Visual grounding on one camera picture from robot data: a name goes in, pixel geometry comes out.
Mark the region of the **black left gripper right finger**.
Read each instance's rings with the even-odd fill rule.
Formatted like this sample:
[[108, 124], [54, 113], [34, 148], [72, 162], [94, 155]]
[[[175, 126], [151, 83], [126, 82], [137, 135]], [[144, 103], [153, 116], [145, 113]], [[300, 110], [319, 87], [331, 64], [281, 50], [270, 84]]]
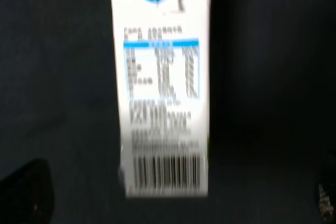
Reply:
[[323, 223], [335, 223], [335, 150], [327, 153], [314, 185], [314, 200]]

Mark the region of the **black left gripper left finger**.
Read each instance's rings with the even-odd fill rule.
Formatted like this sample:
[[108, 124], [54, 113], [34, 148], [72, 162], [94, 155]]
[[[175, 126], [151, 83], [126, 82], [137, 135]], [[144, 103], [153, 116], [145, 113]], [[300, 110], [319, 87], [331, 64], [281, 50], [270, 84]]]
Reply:
[[1, 179], [1, 223], [51, 223], [54, 208], [46, 159], [33, 159]]

